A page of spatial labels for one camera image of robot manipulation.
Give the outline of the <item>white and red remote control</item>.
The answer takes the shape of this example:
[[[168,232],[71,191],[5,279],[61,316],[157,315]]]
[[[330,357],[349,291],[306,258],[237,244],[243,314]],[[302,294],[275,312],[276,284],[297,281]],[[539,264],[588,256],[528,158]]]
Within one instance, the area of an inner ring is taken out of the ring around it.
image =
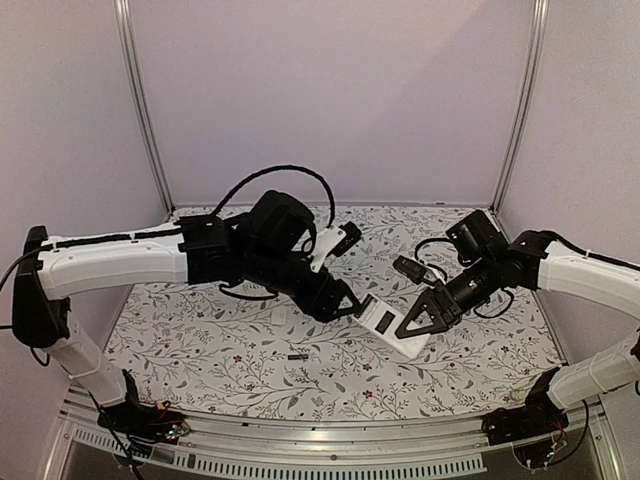
[[[365,296],[362,304],[362,313],[355,317],[361,327],[404,357],[415,359],[419,356],[431,337],[429,333],[401,339],[396,330],[405,318],[404,313],[371,293]]]

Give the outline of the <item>white battery cover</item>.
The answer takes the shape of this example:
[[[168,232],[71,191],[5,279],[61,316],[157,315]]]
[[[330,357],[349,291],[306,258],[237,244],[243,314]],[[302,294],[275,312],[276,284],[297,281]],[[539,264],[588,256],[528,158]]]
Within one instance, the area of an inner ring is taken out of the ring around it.
[[[286,308],[273,309],[270,319],[274,326],[285,326],[288,322],[288,310]]]

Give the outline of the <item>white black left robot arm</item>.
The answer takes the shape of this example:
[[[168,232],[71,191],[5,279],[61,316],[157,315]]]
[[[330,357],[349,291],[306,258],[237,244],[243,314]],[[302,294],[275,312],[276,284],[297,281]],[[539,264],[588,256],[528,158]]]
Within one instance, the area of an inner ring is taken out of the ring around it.
[[[184,216],[148,230],[81,238],[50,237],[37,226],[10,268],[11,330],[22,344],[58,361],[126,433],[138,434],[149,415],[135,383],[111,366],[73,319],[71,296],[143,283],[220,282],[229,289],[249,281],[328,323],[363,310],[351,288],[324,265],[360,236],[353,223],[317,230],[304,204],[274,190],[250,211],[226,219]]]

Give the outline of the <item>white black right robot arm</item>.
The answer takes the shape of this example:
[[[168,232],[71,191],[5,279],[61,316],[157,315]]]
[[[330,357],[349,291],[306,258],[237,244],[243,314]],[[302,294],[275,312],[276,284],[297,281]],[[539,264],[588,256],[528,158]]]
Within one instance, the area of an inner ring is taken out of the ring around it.
[[[553,231],[527,230],[508,241],[488,216],[476,210],[449,228],[447,240],[463,271],[448,283],[424,290],[395,329],[408,339],[442,333],[461,316],[504,287],[573,295],[639,316],[639,267],[592,253]],[[576,364],[541,374],[528,392],[516,392],[523,407],[517,427],[537,436],[552,424],[556,411],[639,380],[639,335]]]

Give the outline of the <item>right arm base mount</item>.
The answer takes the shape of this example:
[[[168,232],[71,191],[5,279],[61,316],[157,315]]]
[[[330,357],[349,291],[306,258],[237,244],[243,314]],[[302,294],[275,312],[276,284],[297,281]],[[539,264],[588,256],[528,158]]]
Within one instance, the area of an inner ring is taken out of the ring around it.
[[[549,434],[569,426],[563,409],[556,407],[547,393],[555,367],[542,373],[530,386],[512,392],[518,406],[498,408],[482,417],[481,430],[490,445],[509,443]]]

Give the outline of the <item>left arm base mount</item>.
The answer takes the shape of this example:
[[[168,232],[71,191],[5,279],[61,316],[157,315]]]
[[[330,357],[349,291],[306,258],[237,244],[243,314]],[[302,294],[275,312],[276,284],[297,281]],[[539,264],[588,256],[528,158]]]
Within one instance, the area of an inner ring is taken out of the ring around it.
[[[155,406],[142,404],[135,380],[127,370],[122,374],[124,399],[113,406],[100,406],[99,426],[148,443],[176,444],[190,432],[186,416],[171,410],[169,401]]]

